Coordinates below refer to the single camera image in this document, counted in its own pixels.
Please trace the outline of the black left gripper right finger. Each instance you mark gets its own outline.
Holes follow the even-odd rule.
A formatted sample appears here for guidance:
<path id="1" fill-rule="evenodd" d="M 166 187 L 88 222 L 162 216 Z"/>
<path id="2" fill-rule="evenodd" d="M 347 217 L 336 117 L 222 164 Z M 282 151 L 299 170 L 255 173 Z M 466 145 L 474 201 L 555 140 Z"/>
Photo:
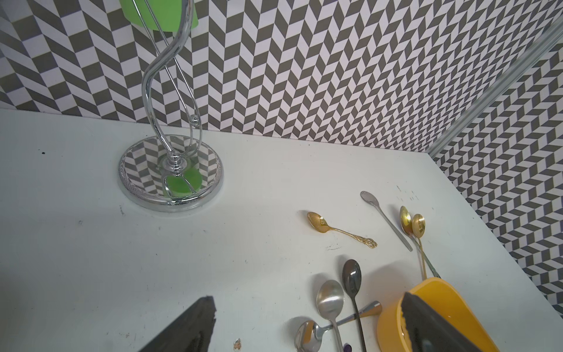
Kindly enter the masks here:
<path id="1" fill-rule="evenodd" d="M 412 351 L 480 351 L 419 296 L 405 293 L 401 309 Z"/>

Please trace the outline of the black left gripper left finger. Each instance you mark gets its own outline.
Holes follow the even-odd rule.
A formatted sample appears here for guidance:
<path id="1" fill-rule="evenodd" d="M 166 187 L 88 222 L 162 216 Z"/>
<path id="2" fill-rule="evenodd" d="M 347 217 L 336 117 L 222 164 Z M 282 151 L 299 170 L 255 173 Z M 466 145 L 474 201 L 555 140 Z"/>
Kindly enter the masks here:
<path id="1" fill-rule="evenodd" d="M 212 296 L 194 302 L 141 351 L 208 351 L 216 324 Z"/>

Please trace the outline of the yellow plastic storage box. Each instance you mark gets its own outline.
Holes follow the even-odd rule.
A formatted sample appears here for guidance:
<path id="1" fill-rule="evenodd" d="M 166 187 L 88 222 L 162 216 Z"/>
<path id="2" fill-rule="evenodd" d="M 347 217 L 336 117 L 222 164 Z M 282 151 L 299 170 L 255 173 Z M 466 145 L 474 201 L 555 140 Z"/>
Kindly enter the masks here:
<path id="1" fill-rule="evenodd" d="M 430 278 L 410 289 L 409 293 L 419 296 L 481 351 L 498 350 L 463 297 L 450 283 L 443 279 Z M 390 306 L 384 307 L 378 319 L 377 338 L 382 351 L 412 350 L 401 303 L 402 299 L 398 298 Z"/>

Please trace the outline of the ornate gold spoon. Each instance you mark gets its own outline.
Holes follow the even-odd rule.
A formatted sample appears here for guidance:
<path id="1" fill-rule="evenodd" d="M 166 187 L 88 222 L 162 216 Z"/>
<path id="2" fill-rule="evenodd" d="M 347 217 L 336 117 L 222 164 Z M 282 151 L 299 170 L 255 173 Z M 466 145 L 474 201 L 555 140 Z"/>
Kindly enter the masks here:
<path id="1" fill-rule="evenodd" d="M 315 230 L 317 230 L 319 233 L 328 233 L 329 231 L 336 231 L 338 233 L 342 233 L 345 234 L 346 236 L 353 238 L 359 243 L 363 243 L 363 245 L 368 246 L 371 249 L 375 249 L 378 246 L 378 244 L 371 238 L 365 238 L 362 236 L 354 235 L 347 231 L 330 226 L 320 214 L 317 214 L 315 212 L 308 212 L 306 217 L 309 221 L 309 224 L 311 224 L 312 227 Z"/>

